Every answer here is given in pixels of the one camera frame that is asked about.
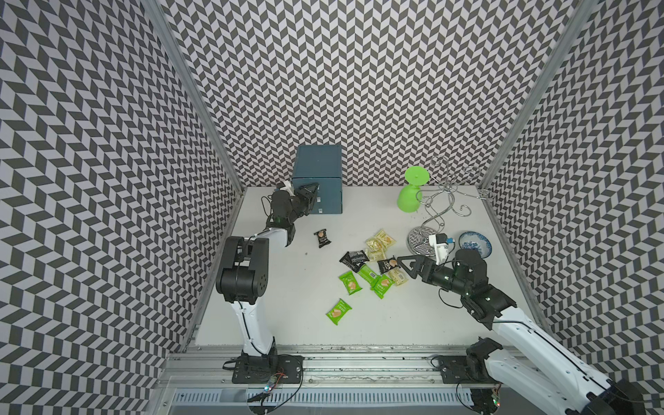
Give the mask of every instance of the white table surface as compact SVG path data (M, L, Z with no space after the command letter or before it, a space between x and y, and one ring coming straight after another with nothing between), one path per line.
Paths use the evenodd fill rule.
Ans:
M459 189L477 194L472 186ZM272 190L271 187L247 190L233 235L249 236L263 230L266 217L260 197L271 194ZM365 248L365 240L381 228L397 241L388 249L389 257L411 255L406 235L428 215L424 207L415 213L399 210L396 198L400 190L401 187L344 187L343 214L299 218L291 245L280 249L270 247L268 288L262 299L268 312L266 323L278 345L470 345L478 336L507 344L466 310L444 305L438 298L438 288L422 283L420 278L392 286L384 299L380 299L366 281L355 275L362 290L348 295L338 277L349 269L339 259L346 251ZM470 206L472 214L460 217L447 212L443 216L446 221L443 232L455 240L468 230L485 235L493 247L493 253L485 259L489 282L530 315L483 203L457 195L455 207L458 209L462 204ZM438 196L434 207L446 206L447 196ZM327 229L332 243L319 249L314 232L322 228ZM370 262L369 267L378 271L375 262ZM443 292L442 297L450 304L460 304L453 293ZM339 298L353 309L335 326L325 314ZM195 343L242 344L237 317L216 290L212 291Z

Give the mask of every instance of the chevron patterned wall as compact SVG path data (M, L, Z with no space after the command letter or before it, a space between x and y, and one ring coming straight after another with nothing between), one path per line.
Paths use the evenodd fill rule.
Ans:
M137 0L0 16L0 413L136 413L232 189Z
M578 0L161 0L245 185L342 143L345 182L486 169Z
M664 392L663 41L660 1L601 2L494 186L551 327L644 399Z

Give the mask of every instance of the wire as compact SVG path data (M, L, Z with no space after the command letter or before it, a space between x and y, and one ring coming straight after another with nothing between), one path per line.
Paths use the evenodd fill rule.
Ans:
M442 290L443 290L442 288L438 288L438 298L440 298L440 301L442 301L443 304L445 304L445 305L448 306L448 307L452 307L452 308L463 308L462 305L452 305L452 304L447 304L447 303L445 302L445 300L443 299L443 297L440 296L440 292L441 292Z
M500 388L503 387L503 383L499 382L498 387L491 390L491 397L493 399L493 404L496 406L494 414L500 410Z
M277 387L277 385L279 384L279 381L282 379L282 377L285 376L285 374L283 374L283 373L275 373L274 375L275 375L275 376L276 376L276 375L279 375L279 377L277 378L277 380L275 381L274 385L272 385L272 387L269 389L268 392L273 391L273 390Z
M263 203L263 199L268 200L268 204L270 205L270 214L268 214L268 211L265 209L265 203ZM270 215L272 214L272 195L270 195L270 196L261 196L260 197L260 204L263 206L263 213L265 214L265 216L270 217Z
M615 393L611 392L610 390L605 389L601 384L597 383L597 381L595 379L590 378L590 380L595 382L595 384L597 386L599 386L600 388L604 389L604 392L608 392L609 394L615 396L618 399L624 400L625 402L631 402L633 404L647 404L649 402L657 402L658 400L664 400L664 396L662 396L661 398L654 398L654 399L648 399L648 400L632 400L632 399L623 398L622 396L616 395Z
M431 358L431 360L429 361L429 363L434 367L434 369L438 369L438 370L440 370L440 368L441 368L442 366L436 366L436 365L434 365L434 359L437 359L438 357L440 357L440 355L433 356L433 357Z
M460 384L461 384L461 382L457 383L457 387L456 387L456 389L455 389L454 394L456 395L456 397L457 397L457 399L459 400L459 402L461 402L461 405L464 405L464 406L466 407L466 409L473 410L473 408L471 408L471 407L469 407L468 405L464 404L463 401L461 400L461 397L459 396L459 385L460 385Z
M298 360L297 357L295 357L295 356L293 356L293 355L279 355L279 356L290 356L290 357L292 357L293 359ZM281 407L281 405L285 404L286 402L288 402L289 400L291 400L291 399L293 398L293 396L297 395L297 393L299 392L300 388L302 387L302 382L303 382L303 380L304 380L304 364L303 364L303 363L304 363L303 360L302 360L302 361L299 361L299 366L302 368L302 370L301 370L301 372L300 372L300 376L299 376L299 386L297 387L297 389L295 390L295 392L293 392L293 394L292 394L291 396L289 396L288 399L286 399L286 400L283 401L282 403L280 403L280 404L278 404L277 406L275 406L273 410L269 410L268 413L270 413L270 412L272 412L272 411L274 411L274 410L279 409L279 407Z
M228 363L236 363L237 364L237 362L239 362L239 361L240 361L240 359L230 359L229 361L225 361L224 364L221 366L221 368L224 369L225 371L234 371L235 367L227 367L227 364Z
M516 323L516 324L521 324L522 326L526 327L528 330L533 330L532 327L528 326L526 323L523 323L522 321L515 321L515 320L497 320L497 321L494 321L494 323ZM538 335L542 340L546 341L546 342L548 343L549 346L551 346L551 347L553 347L554 349L556 349L556 351L557 351L558 353L560 353L561 355L563 355L563 356L565 357L565 359L569 360L569 361L574 365L574 367L576 367L576 370L580 371L580 372L583 373L585 376L587 376L590 380L593 381L594 384L596 384L596 385L599 386L600 388L604 389L604 392L608 392L609 394L615 396L615 397L618 398L618 399L624 400L625 402L631 402L631 403L634 403L634 404L647 404L647 403L649 403L649 402L657 402L657 401L660 401L660 400L664 400L664 396L662 396L662 397L660 397L660 398L648 399L648 400L632 400L632 399L623 398L623 397L620 396L620 395L616 395L615 393L611 392L610 390L608 390L607 388L605 388L604 386L602 386L602 385L601 385L598 381L596 381L592 376L589 376L588 373L584 372L583 369L581 369L581 368L580 368L580 367L579 367L579 366L578 366L578 365L577 365L572 359L570 359L570 357L569 357L567 354L563 353L558 347L556 347L556 345L554 345L554 344L551 343L546 337L544 337L544 336L542 336L540 333L538 333L537 330L533 330L533 333L535 333L536 335Z
M242 306L242 303L240 301L238 301L238 304L240 304L240 309L244 310L244 307ZM265 353L258 350L253 340L251 340L251 335L249 334L249 327L247 326L247 320L244 318L244 312L242 312L241 314L242 314L242 322L244 323L244 329L247 330L247 337L249 337L249 343L251 343L251 346L253 346L255 351L259 352L260 355L263 356Z

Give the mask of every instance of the blue and white bowl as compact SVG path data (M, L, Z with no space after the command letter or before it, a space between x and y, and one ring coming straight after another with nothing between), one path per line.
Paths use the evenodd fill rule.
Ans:
M459 246L466 249L474 249L482 258L491 255L491 243L486 236L478 232L464 232L459 237Z

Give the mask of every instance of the chrome wire stand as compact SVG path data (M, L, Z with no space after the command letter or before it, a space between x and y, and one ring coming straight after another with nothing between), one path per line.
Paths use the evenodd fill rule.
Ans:
M422 190L417 192L416 197L420 199L420 203L424 205L426 212L429 214L429 218L426 219L420 226L413 228L408 233L408 238L406 239L406 244L408 245L408 250L413 253L413 255L425 255L432 257L435 252L434 249L429 245L429 235L435 235L442 232L445 228L445 220L441 217L450 210L456 213L459 216L470 216L473 212L468 205L461 205L459 209L454 208L454 203L456 201L455 193L458 193L463 196L474 197L475 199L486 200L490 199L493 194L491 191L480 189L479 196L469 195L467 193L459 191L459 186L461 183L472 183L479 178L480 171L476 167L468 167L465 171L457 173L453 177L450 175L450 164L445 157L439 157L438 160L433 163L434 168L443 165L443 177L436 184L437 189L431 190ZM434 207L434 199L438 195L447 193L448 202L450 203L448 207L444 210L438 212ZM429 222L435 220L438 225L437 228L432 228L426 226Z

